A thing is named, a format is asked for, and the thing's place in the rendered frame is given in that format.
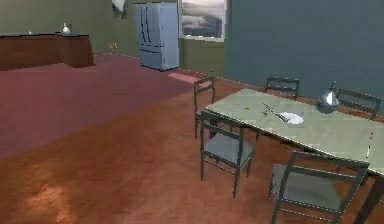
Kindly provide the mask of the dark chair grey seat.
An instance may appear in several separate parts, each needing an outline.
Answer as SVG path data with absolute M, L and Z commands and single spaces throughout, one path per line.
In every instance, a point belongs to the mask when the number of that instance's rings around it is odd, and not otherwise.
M 193 106 L 194 106 L 194 136 L 198 135 L 198 125 L 201 115 L 201 111 L 198 109 L 198 96 L 200 93 L 211 90 L 212 97 L 211 102 L 215 102 L 216 98 L 216 88 L 215 88 L 215 78 L 213 76 L 207 76 L 202 79 L 198 79 L 193 83 Z
M 356 175 L 297 166 L 297 160 L 351 168 Z M 339 224 L 368 167 L 369 163 L 365 161 L 292 151 L 286 165 L 274 164 L 272 167 L 267 199 L 274 195 L 274 206 L 269 224 L 275 224 L 280 211 Z
M 266 79 L 264 91 L 275 90 L 287 93 L 291 95 L 294 100 L 299 95 L 300 80 L 295 78 L 284 78 L 284 77 L 268 77 Z
M 241 172 L 246 168 L 249 177 L 255 148 L 244 139 L 244 129 L 239 132 L 219 126 L 219 122 L 228 122 L 217 114 L 204 110 L 200 115 L 200 179 L 204 180 L 205 165 L 217 167 L 234 176 L 233 198 L 237 189 Z
M 383 102 L 383 99 L 380 97 L 345 88 L 339 88 L 336 92 L 336 97 L 339 103 L 345 107 L 369 113 L 371 120 L 376 119 Z

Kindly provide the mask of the dark cutlery piece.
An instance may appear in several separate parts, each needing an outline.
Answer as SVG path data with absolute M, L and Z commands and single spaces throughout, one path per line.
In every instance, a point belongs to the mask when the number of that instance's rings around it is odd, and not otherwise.
M 289 119 L 286 118 L 285 116 L 275 112 L 271 106 L 269 106 L 268 104 L 266 103 L 263 103 L 263 105 L 267 108 L 267 110 L 269 110 L 272 114 L 274 114 L 275 116 L 277 116 L 279 119 L 281 119 L 283 122 L 285 123 L 288 123 Z

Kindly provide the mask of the grey double-door fridge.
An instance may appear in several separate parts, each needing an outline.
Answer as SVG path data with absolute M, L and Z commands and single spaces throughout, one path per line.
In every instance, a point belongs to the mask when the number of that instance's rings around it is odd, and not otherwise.
M 145 8 L 152 44 L 146 33 Z M 178 7 L 176 3 L 134 3 L 138 58 L 145 67 L 164 71 L 179 67 Z

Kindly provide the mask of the white-framed window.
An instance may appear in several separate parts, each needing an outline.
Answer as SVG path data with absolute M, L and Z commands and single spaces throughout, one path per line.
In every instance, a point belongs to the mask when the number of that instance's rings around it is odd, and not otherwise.
M 228 0 L 178 0 L 179 36 L 208 42 L 225 40 Z

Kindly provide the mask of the white plate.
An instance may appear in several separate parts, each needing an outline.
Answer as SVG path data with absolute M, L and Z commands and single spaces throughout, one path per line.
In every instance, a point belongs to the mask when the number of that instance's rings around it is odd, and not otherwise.
M 288 124 L 301 124 L 304 122 L 304 118 L 298 114 L 291 112 L 281 112 L 280 116 L 283 117 L 283 120 Z

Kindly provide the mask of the pale green dining table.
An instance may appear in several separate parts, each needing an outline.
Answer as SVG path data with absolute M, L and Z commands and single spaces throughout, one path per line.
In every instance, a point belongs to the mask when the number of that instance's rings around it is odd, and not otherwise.
M 291 112 L 304 118 L 301 124 L 288 124 L 272 114 Z M 365 224 L 384 195 L 384 123 L 334 111 L 324 114 L 300 101 L 242 89 L 206 107 L 210 112 L 237 123 L 269 133 L 307 150 L 330 156 L 365 161 L 375 182 L 353 224 Z M 373 129 L 369 158 L 366 158 L 369 132 Z

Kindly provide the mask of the silver kettle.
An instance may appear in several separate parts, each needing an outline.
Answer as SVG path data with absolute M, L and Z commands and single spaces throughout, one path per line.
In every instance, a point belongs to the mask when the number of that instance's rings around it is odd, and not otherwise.
M 321 113 L 330 114 L 340 105 L 336 96 L 336 82 L 333 81 L 329 89 L 317 100 L 317 109 Z

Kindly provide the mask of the brown kitchen counter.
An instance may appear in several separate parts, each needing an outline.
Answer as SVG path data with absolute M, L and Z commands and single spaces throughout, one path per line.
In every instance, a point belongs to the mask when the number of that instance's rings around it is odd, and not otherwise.
M 64 63 L 94 65 L 88 35 L 20 34 L 0 36 L 0 71 Z

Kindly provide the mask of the red white pen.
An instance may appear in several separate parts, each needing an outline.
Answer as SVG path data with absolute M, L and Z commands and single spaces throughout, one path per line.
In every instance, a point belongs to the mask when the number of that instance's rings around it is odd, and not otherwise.
M 371 141 L 373 139 L 374 131 L 373 129 L 369 132 L 369 143 L 367 147 L 367 152 L 366 152 L 366 158 L 369 158 L 370 151 L 371 151 Z

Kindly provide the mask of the white wall picture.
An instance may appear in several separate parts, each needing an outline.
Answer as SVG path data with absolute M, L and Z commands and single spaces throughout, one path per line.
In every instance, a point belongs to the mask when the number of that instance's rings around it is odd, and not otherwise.
M 125 19 L 126 0 L 112 0 L 112 11 L 116 19 Z

